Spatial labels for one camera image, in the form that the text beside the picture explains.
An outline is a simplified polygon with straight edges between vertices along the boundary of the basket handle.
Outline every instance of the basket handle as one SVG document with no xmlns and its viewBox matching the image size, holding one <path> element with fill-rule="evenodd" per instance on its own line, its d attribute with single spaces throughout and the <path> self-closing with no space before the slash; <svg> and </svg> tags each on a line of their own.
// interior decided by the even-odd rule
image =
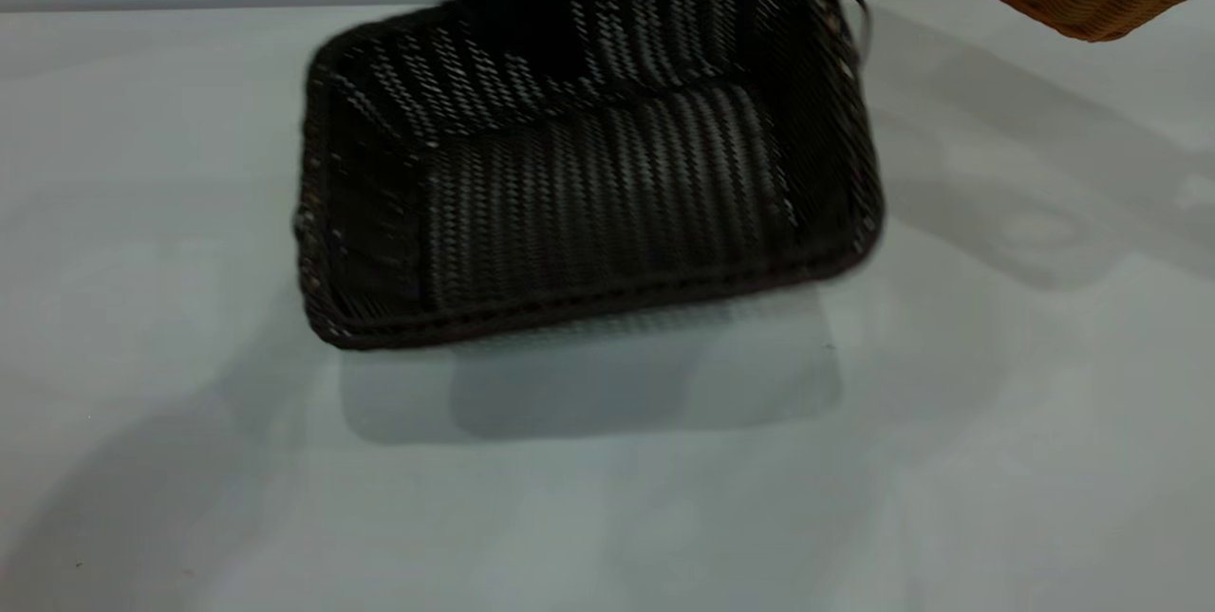
<svg viewBox="0 0 1215 612">
<path fill-rule="evenodd" d="M 869 11 L 869 4 L 865 0 L 853 0 L 858 6 L 860 6 L 861 16 L 861 28 L 860 28 L 860 40 L 859 42 L 853 42 L 855 58 L 853 63 L 857 67 L 865 67 L 865 62 L 869 58 L 869 49 L 872 46 L 874 41 L 874 15 Z"/>
<path fill-rule="evenodd" d="M 860 6 L 860 40 L 857 42 L 857 67 L 865 67 L 869 59 L 869 50 L 874 45 L 874 12 L 869 11 L 869 2 L 865 0 L 853 0 Z"/>
</svg>

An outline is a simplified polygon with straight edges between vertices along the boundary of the white table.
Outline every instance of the white table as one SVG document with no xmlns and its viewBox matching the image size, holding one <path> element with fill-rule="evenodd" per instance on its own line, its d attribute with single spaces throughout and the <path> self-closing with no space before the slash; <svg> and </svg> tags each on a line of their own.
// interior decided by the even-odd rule
<svg viewBox="0 0 1215 612">
<path fill-rule="evenodd" d="M 859 273 L 361 356 L 301 75 L 391 7 L 0 16 L 0 610 L 1210 610 L 1215 0 L 871 2 Z"/>
</svg>

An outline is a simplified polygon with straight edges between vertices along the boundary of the white tabletop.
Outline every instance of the white tabletop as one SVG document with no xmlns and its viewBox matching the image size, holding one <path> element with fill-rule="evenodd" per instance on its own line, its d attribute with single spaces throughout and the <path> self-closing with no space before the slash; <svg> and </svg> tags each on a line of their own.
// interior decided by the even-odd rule
<svg viewBox="0 0 1215 612">
<path fill-rule="evenodd" d="M 841 282 L 339 353 L 310 50 L 391 7 L 0 16 L 5 612 L 1208 611 L 1215 0 L 871 0 Z"/>
</svg>

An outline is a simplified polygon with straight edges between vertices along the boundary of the basket bottom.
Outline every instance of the basket bottom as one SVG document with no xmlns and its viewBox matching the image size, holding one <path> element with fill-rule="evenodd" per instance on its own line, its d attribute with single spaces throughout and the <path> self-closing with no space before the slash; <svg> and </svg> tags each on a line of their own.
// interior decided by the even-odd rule
<svg viewBox="0 0 1215 612">
<path fill-rule="evenodd" d="M 355 255 L 395 254 L 382 267 L 416 267 L 418 278 L 377 280 L 374 267 L 351 267 L 337 284 L 357 318 L 703 276 L 786 248 L 797 227 L 768 110 L 740 81 L 468 137 L 434 153 L 423 174 L 420 259 L 391 237 Z M 418 291 L 385 296 L 390 284 Z"/>
</svg>

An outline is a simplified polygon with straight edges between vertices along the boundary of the dark brown wicker basket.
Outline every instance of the dark brown wicker basket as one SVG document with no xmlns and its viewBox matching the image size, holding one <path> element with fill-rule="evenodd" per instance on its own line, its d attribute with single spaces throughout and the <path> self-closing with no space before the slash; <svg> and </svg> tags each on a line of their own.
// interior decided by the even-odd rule
<svg viewBox="0 0 1215 612">
<path fill-rule="evenodd" d="M 883 202 L 840 0 L 571 0 L 589 73 L 487 53 L 452 4 L 309 70 L 312 328 L 435 345 L 825 279 Z"/>
</svg>

